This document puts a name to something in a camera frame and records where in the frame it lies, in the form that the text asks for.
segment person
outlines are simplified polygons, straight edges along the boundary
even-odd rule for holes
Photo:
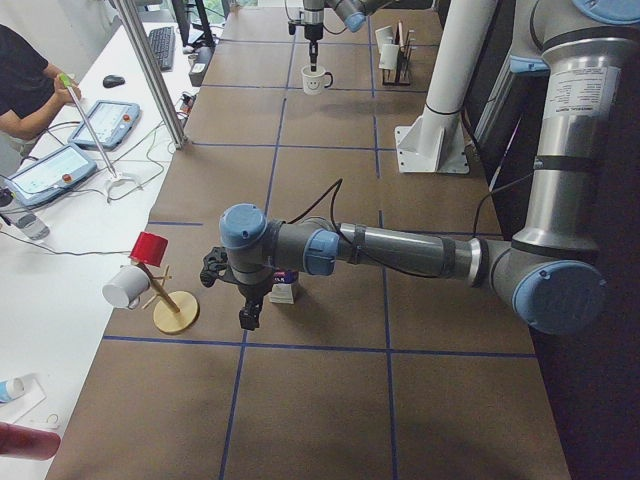
[[[60,80],[62,70],[49,63],[24,38],[0,24],[0,131],[21,154],[73,101]],[[80,89],[74,84],[78,98]]]

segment black shirt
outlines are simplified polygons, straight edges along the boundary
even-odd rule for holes
[[[0,115],[20,118],[40,109],[53,95],[53,80],[42,71],[49,62],[27,41],[0,25]]]

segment keyboard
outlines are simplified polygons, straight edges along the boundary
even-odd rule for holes
[[[156,28],[149,32],[149,45],[162,71],[173,68],[175,42],[176,34],[173,27]]]

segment bottle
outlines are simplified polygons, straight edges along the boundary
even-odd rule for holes
[[[53,432],[0,422],[0,456],[47,460],[58,451],[60,440]]]
[[[24,384],[19,378],[0,382],[0,403],[9,403],[22,395],[24,395]]]
[[[11,194],[11,190],[0,190],[0,215],[11,225],[18,227],[31,240],[40,240],[49,235],[49,227],[35,213],[22,205]]]

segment transparent plastic object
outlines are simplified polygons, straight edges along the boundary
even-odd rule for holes
[[[41,240],[49,235],[49,227],[35,213],[22,205],[8,188],[0,190],[0,215],[31,240]]]

